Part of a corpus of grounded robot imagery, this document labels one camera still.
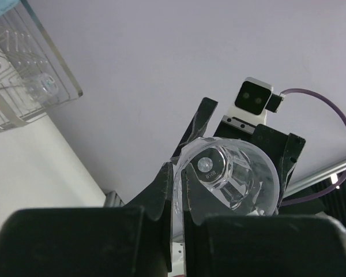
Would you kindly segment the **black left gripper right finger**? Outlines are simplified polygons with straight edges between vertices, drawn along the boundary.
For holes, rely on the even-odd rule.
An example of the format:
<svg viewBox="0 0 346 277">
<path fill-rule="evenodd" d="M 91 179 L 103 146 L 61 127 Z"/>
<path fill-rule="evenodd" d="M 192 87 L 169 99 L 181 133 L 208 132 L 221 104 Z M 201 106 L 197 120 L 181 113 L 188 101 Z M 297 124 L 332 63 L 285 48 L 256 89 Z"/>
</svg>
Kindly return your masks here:
<svg viewBox="0 0 346 277">
<path fill-rule="evenodd" d="M 329 216 L 237 216 L 182 171 L 186 276 L 346 276 L 346 229 Z"/>
</svg>

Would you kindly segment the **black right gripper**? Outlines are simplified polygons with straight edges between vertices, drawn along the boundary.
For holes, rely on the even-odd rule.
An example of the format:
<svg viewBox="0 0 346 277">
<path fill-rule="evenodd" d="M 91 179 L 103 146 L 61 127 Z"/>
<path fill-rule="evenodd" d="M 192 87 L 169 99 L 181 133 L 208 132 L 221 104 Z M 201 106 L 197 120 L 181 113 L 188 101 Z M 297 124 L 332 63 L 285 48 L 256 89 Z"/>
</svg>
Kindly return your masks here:
<svg viewBox="0 0 346 277">
<path fill-rule="evenodd" d="M 177 164 L 182 149 L 193 140 L 202 137 L 207 129 L 218 102 L 204 97 L 194 113 L 186 131 L 184 132 L 170 161 Z M 296 167 L 306 140 L 292 133 L 284 134 L 264 124 L 253 125 L 235 117 L 223 116 L 216 131 L 216 137 L 227 139 L 240 139 L 255 145 L 264 151 L 272 161 L 279 162 L 277 172 L 279 175 L 280 192 L 274 215 L 279 214 L 279 208 L 284 193 Z"/>
</svg>

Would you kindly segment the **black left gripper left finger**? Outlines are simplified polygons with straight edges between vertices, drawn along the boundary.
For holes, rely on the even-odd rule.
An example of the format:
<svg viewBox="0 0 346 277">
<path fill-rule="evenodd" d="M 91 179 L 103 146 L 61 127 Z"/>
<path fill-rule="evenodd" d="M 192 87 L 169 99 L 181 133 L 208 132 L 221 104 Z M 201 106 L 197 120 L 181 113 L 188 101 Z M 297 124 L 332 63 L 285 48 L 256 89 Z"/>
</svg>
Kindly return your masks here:
<svg viewBox="0 0 346 277">
<path fill-rule="evenodd" d="M 173 166 L 116 208 L 38 208 L 0 229 L 0 276 L 167 276 Z"/>
</svg>

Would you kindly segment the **clear glass cup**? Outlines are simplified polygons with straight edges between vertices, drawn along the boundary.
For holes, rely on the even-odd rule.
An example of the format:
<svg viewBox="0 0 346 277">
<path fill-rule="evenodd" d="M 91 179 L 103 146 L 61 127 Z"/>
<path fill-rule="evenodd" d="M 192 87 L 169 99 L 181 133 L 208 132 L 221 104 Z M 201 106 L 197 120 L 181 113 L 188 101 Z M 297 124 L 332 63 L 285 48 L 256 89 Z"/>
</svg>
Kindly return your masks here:
<svg viewBox="0 0 346 277">
<path fill-rule="evenodd" d="M 31 99 L 39 103 L 50 100 L 59 92 L 57 82 L 47 73 L 24 78 L 22 85 Z"/>
<path fill-rule="evenodd" d="M 174 206 L 183 219 L 181 172 L 191 164 L 198 182 L 239 215 L 273 215 L 280 181 L 270 157 L 238 139 L 199 137 L 182 148 L 174 178 Z"/>
</svg>

